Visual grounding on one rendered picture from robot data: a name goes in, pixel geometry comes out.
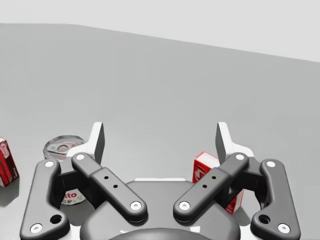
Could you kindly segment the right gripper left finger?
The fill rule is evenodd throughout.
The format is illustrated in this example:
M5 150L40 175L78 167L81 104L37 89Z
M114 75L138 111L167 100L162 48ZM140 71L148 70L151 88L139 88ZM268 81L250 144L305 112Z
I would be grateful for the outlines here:
M88 142L67 151L66 159L37 163L24 210L19 237L22 240L58 240L70 231L70 221L60 210L69 190L79 189L99 207L109 202L125 220L147 218L147 204L110 169L101 166L105 147L104 125L95 122Z

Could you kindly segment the red and white can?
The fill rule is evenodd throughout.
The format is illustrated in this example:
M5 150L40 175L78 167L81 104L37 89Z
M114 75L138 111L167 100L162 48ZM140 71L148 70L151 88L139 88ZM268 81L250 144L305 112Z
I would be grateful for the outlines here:
M67 159L67 153L71 148L84 144L85 141L76 135L61 135L49 140L43 147L45 159L54 159L62 163ZM74 206L84 202L86 198L76 188L65 193L62 205Z

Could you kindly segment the red and white carton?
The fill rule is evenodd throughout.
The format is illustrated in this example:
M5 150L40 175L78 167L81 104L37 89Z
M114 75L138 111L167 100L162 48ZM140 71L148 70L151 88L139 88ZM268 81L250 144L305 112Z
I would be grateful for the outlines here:
M207 152L199 154L193 162L192 182L197 183L212 168L220 166L219 160ZM244 190L240 191L225 208L230 214L234 214L242 204Z

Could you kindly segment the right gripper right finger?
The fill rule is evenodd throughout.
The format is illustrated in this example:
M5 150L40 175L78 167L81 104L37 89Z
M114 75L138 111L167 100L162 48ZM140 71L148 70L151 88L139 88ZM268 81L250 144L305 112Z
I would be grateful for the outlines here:
M263 240L298 240L301 229L284 164L257 161L253 151L232 141L228 125L218 122L215 146L219 167L212 168L173 205L176 220L188 223L214 199L226 207L243 189L254 192L260 205L250 231Z

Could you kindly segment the red and brown carton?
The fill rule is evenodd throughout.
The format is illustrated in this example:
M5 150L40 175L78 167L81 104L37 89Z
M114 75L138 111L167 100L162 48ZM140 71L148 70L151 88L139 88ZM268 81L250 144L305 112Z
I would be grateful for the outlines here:
M0 137L0 187L7 187L19 177L8 142Z

